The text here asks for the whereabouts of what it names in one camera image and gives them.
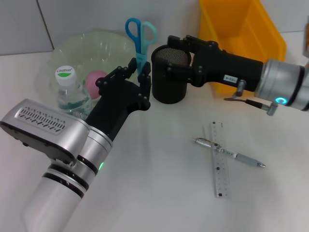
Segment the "clear ruler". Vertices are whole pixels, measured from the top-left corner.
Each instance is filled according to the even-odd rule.
[[[231,198],[226,155],[215,149],[216,144],[225,148],[223,124],[221,122],[211,122],[210,130],[211,140],[214,142],[211,149],[211,162],[215,194],[218,198]]]

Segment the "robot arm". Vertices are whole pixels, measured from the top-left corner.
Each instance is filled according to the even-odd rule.
[[[8,134],[51,160],[22,214],[28,232],[64,230],[128,115],[149,109],[150,63],[139,75],[140,86],[126,80],[136,68],[134,58],[97,80],[102,97],[86,122],[27,99],[0,122]]]
[[[303,67],[272,59],[263,64],[229,54],[221,50],[217,42],[206,42],[189,35],[183,40],[169,36],[168,46],[195,54],[191,66],[174,65],[161,60],[170,80],[185,81],[196,87],[207,82],[237,87],[235,95],[227,100],[243,101],[267,110],[268,115],[273,115],[278,104],[309,110],[309,65]],[[251,100],[236,100],[244,90],[272,102],[271,106]]]

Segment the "pink ball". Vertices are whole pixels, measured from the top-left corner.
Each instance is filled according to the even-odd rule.
[[[100,77],[105,77],[106,75],[107,73],[102,70],[95,70],[87,75],[85,79],[85,87],[90,93],[92,99],[96,99],[100,96],[98,93],[98,87],[96,86],[96,81]]]

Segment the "mesh pen holder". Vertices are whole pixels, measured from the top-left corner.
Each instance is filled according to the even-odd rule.
[[[170,48],[167,45],[158,47],[151,55],[152,61],[152,93],[155,99],[165,104],[180,102],[186,95],[187,83],[168,80],[166,76],[166,64],[189,66],[190,53],[179,49]]]

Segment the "sticker label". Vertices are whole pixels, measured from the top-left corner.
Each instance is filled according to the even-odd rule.
[[[234,77],[234,76],[224,75],[223,80],[224,80],[224,81],[228,81],[228,82],[236,83],[237,80],[238,80],[238,78],[237,78],[237,77]]]

